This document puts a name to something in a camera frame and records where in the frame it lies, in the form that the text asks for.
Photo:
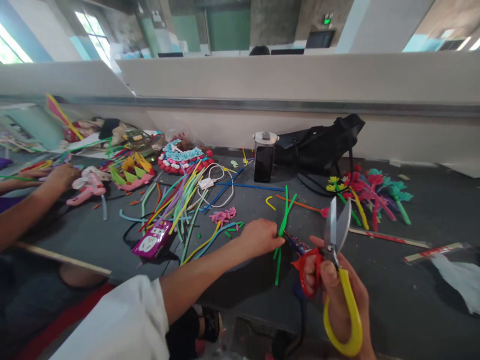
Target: bag strap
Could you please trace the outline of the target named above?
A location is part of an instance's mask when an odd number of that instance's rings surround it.
[[[298,157],[299,157],[299,149],[298,149],[298,146],[297,146],[297,139],[294,138],[292,141],[293,141],[293,147],[295,149],[295,162],[294,162],[294,169],[296,171],[296,177],[298,178],[298,180],[302,183],[303,186],[305,186],[308,190],[310,190],[311,192],[317,194],[317,195],[320,195],[320,196],[323,196],[323,197],[326,197],[326,198],[333,198],[336,194],[339,194],[339,193],[343,193],[345,190],[347,190],[350,186],[350,183],[352,182],[352,179],[354,178],[354,154],[353,154],[353,146],[352,146],[352,143],[351,143],[351,137],[353,136],[353,132],[352,132],[352,128],[350,126],[347,127],[347,130],[348,130],[348,159],[349,159],[349,162],[350,162],[350,181],[348,182],[348,185],[343,189],[343,190],[338,190],[338,191],[328,191],[326,189],[325,186],[321,185],[320,183],[318,183],[317,181],[315,181],[314,179],[312,179],[310,176],[308,176],[307,174],[305,174],[304,172],[302,171],[298,171],[297,170],[297,163],[298,163]],[[335,169],[336,169],[336,172],[337,172],[337,175],[338,177],[340,178],[342,176],[342,173],[340,172],[340,167],[339,167],[339,163],[338,161],[335,161]],[[306,179],[308,179],[309,181],[311,181],[312,183],[314,183],[318,188],[320,188],[320,190],[324,191],[325,193],[323,192],[320,192],[314,188],[312,188],[311,186],[307,185],[299,176],[299,174],[301,174],[302,176],[304,176]]]

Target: hand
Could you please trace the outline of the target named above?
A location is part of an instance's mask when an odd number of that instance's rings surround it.
[[[45,183],[61,187],[63,191],[66,191],[70,189],[74,180],[80,177],[80,173],[80,170],[72,164],[63,164],[53,169],[46,178]]]
[[[241,235],[234,239],[244,260],[256,258],[281,247],[285,243],[283,237],[277,237],[277,224],[264,218],[250,222]]]
[[[39,179],[44,178],[50,173],[49,169],[25,170],[18,173],[19,178]],[[8,180],[11,190],[33,188],[43,184],[43,181],[26,181],[18,179]]]
[[[316,236],[310,236],[310,241],[319,248],[324,246],[324,241]],[[369,315],[369,293],[367,288],[360,280],[354,268],[348,260],[341,254],[337,254],[338,262],[343,269],[348,270],[351,289],[355,296],[356,305],[360,314],[361,325],[363,328],[363,343],[356,359],[375,359],[375,353],[372,347],[370,337],[370,315]],[[315,257],[310,256],[305,260],[305,283],[307,290],[313,294],[313,285],[315,284]],[[351,325],[350,314],[345,300],[342,284],[335,265],[331,261],[323,261],[320,265],[320,274],[322,280],[322,301],[325,304],[327,296],[330,297],[328,307],[330,325],[336,338],[346,343],[350,338]]]

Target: scissors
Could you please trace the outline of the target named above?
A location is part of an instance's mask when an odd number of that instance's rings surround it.
[[[348,203],[343,208],[338,221],[337,221],[337,198],[334,197],[330,203],[330,210],[326,218],[325,233],[323,236],[324,248],[315,248],[308,252],[305,252],[304,255],[299,260],[299,272],[300,272],[300,284],[303,290],[303,293],[307,298],[313,298],[320,287],[322,277],[320,274],[320,264],[323,261],[331,261],[335,265],[336,270],[338,271],[338,277],[340,279],[341,287],[343,293],[345,294],[346,305],[348,307],[348,312],[350,314],[351,320],[351,335],[350,339],[346,343],[340,342],[332,330],[330,325],[329,318],[329,305],[330,297],[327,296],[325,306],[323,308],[323,325],[325,326],[325,331],[330,339],[331,343],[335,348],[341,352],[343,355],[351,358],[357,355],[362,347],[363,341],[363,329],[362,322],[360,320],[359,309],[357,307],[357,302],[352,291],[352,286],[350,284],[349,272],[346,269],[343,269],[339,263],[337,254],[342,249],[345,239],[347,238],[347,233],[349,231],[350,219],[352,216],[352,203],[350,199]],[[313,293],[310,294],[307,290],[307,284],[305,283],[305,261],[307,257],[315,256],[315,283],[313,286]]]

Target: red cloth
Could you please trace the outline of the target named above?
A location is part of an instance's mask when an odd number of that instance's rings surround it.
[[[15,360],[34,360],[37,359],[42,351],[46,349],[52,341],[58,338],[71,325],[84,319],[90,311],[97,305],[100,299],[114,288],[113,285],[106,283],[99,287],[83,302],[72,306],[62,312],[60,316],[52,322],[39,336],[32,339],[25,348],[16,355]]]

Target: black hair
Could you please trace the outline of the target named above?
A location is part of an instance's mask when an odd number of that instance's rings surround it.
[[[255,46],[251,51],[249,56],[256,56],[256,55],[270,55],[270,50],[265,45],[262,46]]]

